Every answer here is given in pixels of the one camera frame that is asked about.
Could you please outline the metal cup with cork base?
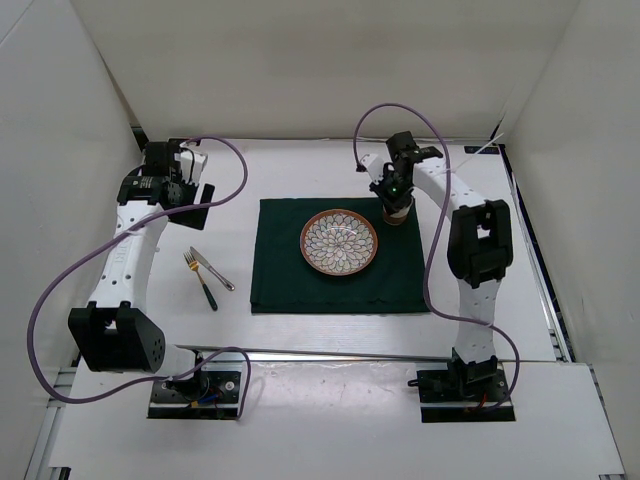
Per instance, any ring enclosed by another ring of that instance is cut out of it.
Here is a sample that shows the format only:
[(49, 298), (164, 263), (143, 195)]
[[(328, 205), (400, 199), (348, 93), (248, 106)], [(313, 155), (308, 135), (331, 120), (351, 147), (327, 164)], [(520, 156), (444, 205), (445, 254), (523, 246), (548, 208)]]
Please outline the metal cup with cork base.
[(383, 220), (386, 224), (391, 226), (399, 226), (403, 224), (411, 211), (411, 208), (414, 205), (414, 200), (411, 200), (406, 206), (402, 207), (397, 211), (392, 211), (388, 209), (386, 206), (383, 207)]

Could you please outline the gold fork with green handle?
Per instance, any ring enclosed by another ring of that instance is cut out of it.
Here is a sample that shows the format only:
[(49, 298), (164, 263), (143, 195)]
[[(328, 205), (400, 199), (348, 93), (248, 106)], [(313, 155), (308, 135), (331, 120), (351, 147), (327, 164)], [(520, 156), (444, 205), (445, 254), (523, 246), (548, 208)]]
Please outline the gold fork with green handle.
[(193, 256), (193, 254), (191, 252), (185, 252), (183, 254), (184, 259), (187, 263), (187, 265), (189, 266), (189, 269), (195, 273), (195, 275), (197, 276), (199, 283), (203, 289), (204, 295), (207, 299), (207, 302), (210, 306), (210, 308), (213, 311), (217, 311), (218, 310), (218, 304), (211, 292), (211, 290), (209, 289), (208, 285), (206, 284), (206, 282), (204, 281), (202, 275), (200, 274), (199, 271), (199, 263), (197, 262), (197, 260), (195, 259), (195, 257)]

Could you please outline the floral patterned ceramic plate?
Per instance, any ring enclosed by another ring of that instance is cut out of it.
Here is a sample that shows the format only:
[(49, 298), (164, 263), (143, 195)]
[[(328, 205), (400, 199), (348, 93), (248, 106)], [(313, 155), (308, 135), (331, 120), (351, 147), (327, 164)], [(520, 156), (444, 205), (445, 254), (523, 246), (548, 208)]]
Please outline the floral patterned ceramic plate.
[(330, 209), (306, 222), (300, 234), (300, 250), (314, 270), (329, 276), (349, 276), (371, 264), (378, 250), (378, 236), (361, 214)]

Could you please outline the dark green cloth napkin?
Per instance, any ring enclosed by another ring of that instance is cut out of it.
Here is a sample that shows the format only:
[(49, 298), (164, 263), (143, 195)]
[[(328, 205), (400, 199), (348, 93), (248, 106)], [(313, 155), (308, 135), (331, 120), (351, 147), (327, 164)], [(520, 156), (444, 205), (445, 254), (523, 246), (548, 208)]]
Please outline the dark green cloth napkin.
[[(314, 215), (343, 208), (373, 226), (378, 249), (371, 264), (347, 276), (323, 274), (303, 258), (300, 235)], [(425, 260), (415, 208), (399, 226), (383, 220), (376, 198), (262, 199), (254, 251), (254, 314), (405, 314), (428, 310)]]

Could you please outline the silver table knife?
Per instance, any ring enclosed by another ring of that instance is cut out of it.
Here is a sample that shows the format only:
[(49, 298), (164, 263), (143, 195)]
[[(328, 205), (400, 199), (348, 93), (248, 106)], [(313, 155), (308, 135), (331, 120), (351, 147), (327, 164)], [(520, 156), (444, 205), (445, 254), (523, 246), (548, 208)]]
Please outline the silver table knife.
[(189, 248), (190, 253), (195, 260), (204, 267), (209, 273), (211, 273), (228, 291), (234, 291), (235, 285), (223, 276), (218, 270), (216, 270), (210, 262), (193, 246)]

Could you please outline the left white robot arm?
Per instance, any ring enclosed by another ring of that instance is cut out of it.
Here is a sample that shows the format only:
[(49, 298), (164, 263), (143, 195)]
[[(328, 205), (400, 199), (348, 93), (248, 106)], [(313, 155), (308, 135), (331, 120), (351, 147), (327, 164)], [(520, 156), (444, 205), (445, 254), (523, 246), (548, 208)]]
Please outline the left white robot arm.
[[(166, 211), (211, 200), (213, 186), (201, 185), (207, 155), (176, 143), (150, 142), (142, 166), (128, 174), (117, 195), (117, 234), (132, 230), (114, 246), (84, 308), (68, 318), (70, 332), (94, 372), (149, 373), (175, 377), (175, 388), (188, 400), (206, 395), (210, 377), (195, 366), (194, 351), (167, 343), (148, 317), (147, 287)], [(158, 214), (139, 229), (134, 224)]]

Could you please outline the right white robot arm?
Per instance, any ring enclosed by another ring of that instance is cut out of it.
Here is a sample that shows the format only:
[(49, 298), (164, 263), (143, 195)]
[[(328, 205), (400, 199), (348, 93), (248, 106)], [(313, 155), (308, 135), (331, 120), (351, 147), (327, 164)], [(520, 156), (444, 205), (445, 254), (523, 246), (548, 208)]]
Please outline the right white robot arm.
[(510, 208), (457, 177), (447, 149), (420, 147), (408, 131), (393, 135), (386, 147), (387, 158), (367, 154), (359, 160), (386, 221), (401, 223), (420, 190), (441, 210), (437, 226), (449, 229), (446, 257), (459, 289), (459, 312), (452, 319), (459, 328), (448, 377), (435, 387), (470, 400), (485, 393), (498, 374), (495, 304), (514, 257)]

